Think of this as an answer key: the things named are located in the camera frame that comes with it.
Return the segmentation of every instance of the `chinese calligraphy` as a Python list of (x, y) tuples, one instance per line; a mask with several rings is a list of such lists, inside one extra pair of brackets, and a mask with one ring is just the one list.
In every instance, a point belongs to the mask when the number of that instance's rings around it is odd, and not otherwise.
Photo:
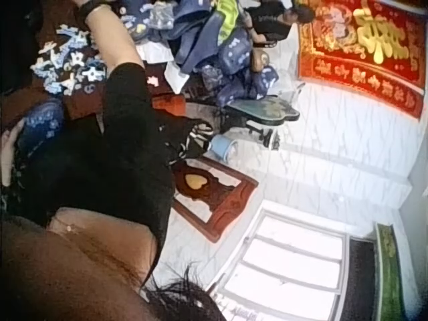
[(374, 90), (378, 90), (379, 87), (381, 86), (381, 82), (378, 81), (376, 75), (371, 76), (367, 82), (372, 85), (372, 87), (374, 88)]
[(343, 76), (343, 79), (346, 79), (349, 75), (349, 70), (345, 69), (344, 65), (334, 67), (334, 73), (337, 76)]
[(393, 96), (394, 87), (390, 82), (383, 80), (382, 81), (382, 94), (388, 97)]
[(365, 83), (366, 82), (366, 72), (360, 71), (360, 68), (353, 68), (352, 69), (352, 81), (356, 84), (358, 83)]
[(359, 26), (356, 30), (358, 42), (373, 55), (373, 61), (380, 65), (384, 57), (394, 59), (409, 58), (409, 48), (400, 41), (406, 39), (403, 28), (398, 28), (392, 20), (377, 15), (372, 16), (367, 1), (362, 0), (362, 9), (354, 10), (354, 18)]
[(404, 102), (404, 91), (398, 86), (395, 86), (394, 99), (398, 102)]
[(415, 107), (415, 97), (410, 92), (407, 92), (406, 95), (406, 102), (404, 103), (406, 108), (413, 108)]
[(321, 74), (331, 75), (332, 73), (332, 64), (326, 62), (324, 60), (318, 60), (316, 62), (315, 70), (318, 70)]

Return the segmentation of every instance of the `blue cup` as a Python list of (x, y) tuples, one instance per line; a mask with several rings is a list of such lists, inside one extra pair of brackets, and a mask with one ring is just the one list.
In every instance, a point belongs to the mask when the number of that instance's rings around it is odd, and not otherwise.
[(233, 145), (237, 144), (236, 140), (232, 140), (221, 134), (215, 135), (211, 141), (211, 150), (223, 161), (227, 162), (227, 155)]

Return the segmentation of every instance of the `clothing pile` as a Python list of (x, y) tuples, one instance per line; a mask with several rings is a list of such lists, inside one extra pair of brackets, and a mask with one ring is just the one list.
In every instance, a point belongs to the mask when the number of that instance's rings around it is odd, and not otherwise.
[(258, 72), (252, 70), (253, 46), (242, 27), (237, 0), (219, 0), (215, 7), (209, 0), (158, 7), (148, 0), (121, 0), (117, 11), (136, 43), (171, 44), (174, 62), (169, 62), (165, 78), (176, 93), (189, 74), (198, 73), (216, 104), (224, 107), (236, 99), (261, 99), (278, 80), (267, 64)]
[(71, 96), (80, 89), (91, 94), (95, 89), (93, 82), (106, 78), (106, 66), (89, 32), (61, 25), (56, 33), (68, 37), (67, 42), (59, 46), (53, 41), (45, 43), (31, 69), (44, 79), (43, 86), (50, 94)]

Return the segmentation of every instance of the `black bag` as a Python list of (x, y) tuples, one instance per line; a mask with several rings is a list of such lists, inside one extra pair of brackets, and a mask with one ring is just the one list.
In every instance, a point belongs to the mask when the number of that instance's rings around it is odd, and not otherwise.
[(39, 45), (35, 34), (43, 23), (39, 0), (8, 1), (1, 10), (1, 95), (31, 83)]

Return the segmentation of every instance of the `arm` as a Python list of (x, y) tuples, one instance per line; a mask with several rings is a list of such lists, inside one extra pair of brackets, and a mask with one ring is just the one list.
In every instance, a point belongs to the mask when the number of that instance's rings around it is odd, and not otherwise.
[(257, 32), (255, 32), (254, 28), (251, 28), (248, 32), (255, 43), (265, 43), (268, 41), (265, 35), (259, 35)]
[(242, 11), (243, 15), (245, 15), (244, 18), (244, 23), (245, 26), (248, 28), (248, 33), (251, 36), (251, 39), (253, 40), (253, 42), (255, 43), (263, 43), (266, 42), (266, 37), (262, 34), (258, 34), (255, 29), (253, 28), (253, 19), (251, 18), (251, 15), (246, 12), (246, 11)]
[[(88, 0), (74, 0), (81, 7)], [(102, 59), (110, 72), (120, 64), (132, 62), (143, 66), (135, 44), (121, 20), (108, 5), (93, 10), (86, 18), (86, 23), (95, 39)]]

